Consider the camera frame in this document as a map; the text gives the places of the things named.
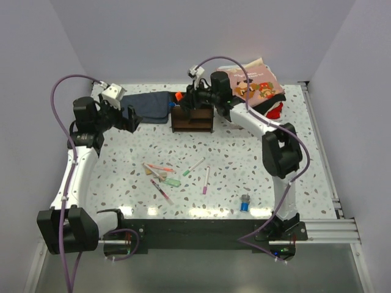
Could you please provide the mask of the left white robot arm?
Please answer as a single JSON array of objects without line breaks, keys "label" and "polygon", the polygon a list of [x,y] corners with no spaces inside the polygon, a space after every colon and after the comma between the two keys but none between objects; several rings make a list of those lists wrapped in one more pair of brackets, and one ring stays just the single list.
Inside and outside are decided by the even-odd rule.
[{"label": "left white robot arm", "polygon": [[74,100],[76,131],[66,130],[68,159],[59,191],[49,209],[40,211],[37,225],[53,255],[94,251],[105,235],[121,239],[126,234],[123,213],[118,208],[88,214],[84,206],[90,177],[101,154],[104,132],[111,128],[133,133],[141,117],[134,107],[115,108],[105,99],[85,96]]}]

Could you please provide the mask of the black orange highlighter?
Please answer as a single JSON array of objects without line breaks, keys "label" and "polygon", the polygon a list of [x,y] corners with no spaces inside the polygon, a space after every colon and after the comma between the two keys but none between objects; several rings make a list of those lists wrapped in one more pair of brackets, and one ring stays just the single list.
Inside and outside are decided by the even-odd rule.
[{"label": "black orange highlighter", "polygon": [[182,92],[175,93],[175,99],[179,102],[181,99],[183,99],[183,93]]}]

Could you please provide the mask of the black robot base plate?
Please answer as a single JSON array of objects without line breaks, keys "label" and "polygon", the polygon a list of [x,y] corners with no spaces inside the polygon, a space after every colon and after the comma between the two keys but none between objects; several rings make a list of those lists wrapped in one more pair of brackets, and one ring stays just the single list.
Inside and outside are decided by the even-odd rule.
[{"label": "black robot base plate", "polygon": [[287,229],[264,220],[125,219],[123,231],[107,233],[100,242],[106,256],[150,250],[252,250],[284,260],[296,253],[296,243],[308,240],[304,222]]}]

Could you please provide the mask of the pink capped white marker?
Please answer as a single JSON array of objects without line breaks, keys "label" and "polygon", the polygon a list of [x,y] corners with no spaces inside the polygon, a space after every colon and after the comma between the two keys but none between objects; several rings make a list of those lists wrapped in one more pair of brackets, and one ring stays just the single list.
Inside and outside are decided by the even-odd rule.
[{"label": "pink capped white marker", "polygon": [[203,195],[206,195],[206,193],[207,193],[209,177],[210,177],[210,166],[208,166],[206,168],[206,175],[205,175],[205,180],[204,180],[203,189],[202,189]]}]

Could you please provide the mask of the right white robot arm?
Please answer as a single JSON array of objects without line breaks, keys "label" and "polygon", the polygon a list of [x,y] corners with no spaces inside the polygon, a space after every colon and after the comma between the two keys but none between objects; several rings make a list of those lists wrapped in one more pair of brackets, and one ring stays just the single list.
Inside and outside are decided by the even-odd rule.
[{"label": "right white robot arm", "polygon": [[212,73],[210,85],[202,82],[202,75],[201,69],[188,71],[192,82],[178,100],[179,105],[186,112],[212,106],[220,116],[260,139],[261,158],[265,170],[272,177],[275,199],[272,216],[262,229],[280,240],[287,239],[299,223],[294,181],[302,161],[302,151],[294,126],[276,124],[253,113],[242,98],[232,93],[226,72]]}]

